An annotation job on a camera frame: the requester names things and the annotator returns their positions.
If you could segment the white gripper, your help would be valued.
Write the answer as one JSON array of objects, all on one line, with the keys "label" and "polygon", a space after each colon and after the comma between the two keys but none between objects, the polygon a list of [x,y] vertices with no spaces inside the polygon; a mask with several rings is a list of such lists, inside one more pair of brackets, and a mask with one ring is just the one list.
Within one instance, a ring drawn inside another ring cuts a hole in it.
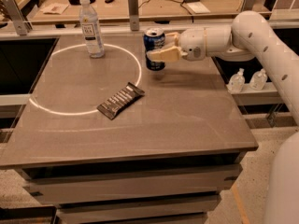
[{"label": "white gripper", "polygon": [[188,61],[200,61],[206,57],[206,38],[204,29],[187,29],[183,33],[167,33],[165,46],[147,52],[153,62],[172,63],[181,56]]}]

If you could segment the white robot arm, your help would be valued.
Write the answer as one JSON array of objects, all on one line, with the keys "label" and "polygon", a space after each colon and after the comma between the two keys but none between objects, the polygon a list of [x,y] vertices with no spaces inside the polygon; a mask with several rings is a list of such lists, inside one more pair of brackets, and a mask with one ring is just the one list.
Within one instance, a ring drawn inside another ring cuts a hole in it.
[{"label": "white robot arm", "polygon": [[[218,56],[226,61],[255,57],[299,124],[299,57],[259,13],[239,13],[230,25],[199,26],[165,36],[165,44],[147,57],[154,62]],[[271,166],[263,224],[299,224],[299,133],[277,151]]]}]

